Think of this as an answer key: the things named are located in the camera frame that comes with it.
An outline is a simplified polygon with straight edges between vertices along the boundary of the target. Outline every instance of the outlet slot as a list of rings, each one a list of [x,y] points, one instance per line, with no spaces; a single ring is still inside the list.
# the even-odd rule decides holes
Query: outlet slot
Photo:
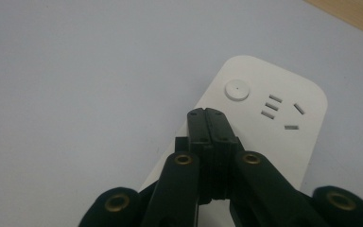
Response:
[[[285,130],[298,130],[299,126],[285,125]]]
[[[269,98],[270,98],[270,99],[273,99],[273,100],[275,100],[275,101],[277,101],[277,102],[282,103],[282,99],[281,99],[281,98],[279,98],[279,97],[277,97],[277,96],[270,95],[270,96],[269,96]]]
[[[279,110],[279,108],[277,106],[273,106],[270,103],[265,103],[265,106],[271,108],[274,111],[278,111]]]
[[[270,114],[268,112],[265,112],[265,111],[262,111],[261,114],[264,115],[264,116],[266,116],[266,117],[269,117],[272,120],[275,118],[274,115],[272,115],[272,114]]]
[[[303,110],[303,108],[301,106],[299,106],[299,104],[294,104],[294,107],[297,109],[297,111],[300,112],[300,114],[304,115],[305,111]]]

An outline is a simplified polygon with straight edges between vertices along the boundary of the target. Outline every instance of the white power strip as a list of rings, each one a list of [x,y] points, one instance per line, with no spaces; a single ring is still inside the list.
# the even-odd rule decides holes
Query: white power strip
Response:
[[[246,150],[264,154],[300,189],[327,109],[314,82],[251,56],[229,59],[195,108],[225,113]],[[187,136],[186,123],[177,136]],[[171,143],[142,188],[158,180]],[[233,226],[226,201],[199,209],[201,226]]]

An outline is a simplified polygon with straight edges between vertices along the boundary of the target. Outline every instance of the brass insert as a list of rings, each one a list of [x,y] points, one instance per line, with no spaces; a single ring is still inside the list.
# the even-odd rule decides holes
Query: brass insert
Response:
[[[179,165],[189,165],[193,162],[193,159],[188,155],[181,154],[175,158],[175,162]]]
[[[116,194],[107,199],[105,202],[105,209],[109,212],[119,212],[130,204],[130,198],[128,195],[121,193]]]
[[[341,210],[352,211],[356,208],[355,202],[352,199],[336,191],[328,192],[326,198],[330,203]]]
[[[246,154],[243,156],[244,162],[248,164],[259,164],[261,163],[261,159],[258,158],[255,154]]]

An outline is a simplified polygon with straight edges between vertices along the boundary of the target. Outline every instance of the wooden surface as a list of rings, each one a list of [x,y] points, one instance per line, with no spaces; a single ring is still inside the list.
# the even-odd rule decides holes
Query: wooden surface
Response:
[[[363,0],[305,0],[363,30]]]

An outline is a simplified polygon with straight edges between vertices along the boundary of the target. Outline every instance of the power strip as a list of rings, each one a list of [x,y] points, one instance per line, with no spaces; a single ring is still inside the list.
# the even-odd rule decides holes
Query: power strip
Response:
[[[226,61],[195,108],[225,113],[244,148],[264,154],[300,189],[327,109],[317,84],[255,57],[237,56]],[[186,123],[176,136],[187,136]],[[173,140],[142,188],[158,180],[174,146]],[[233,226],[228,203],[201,206],[199,225]]]

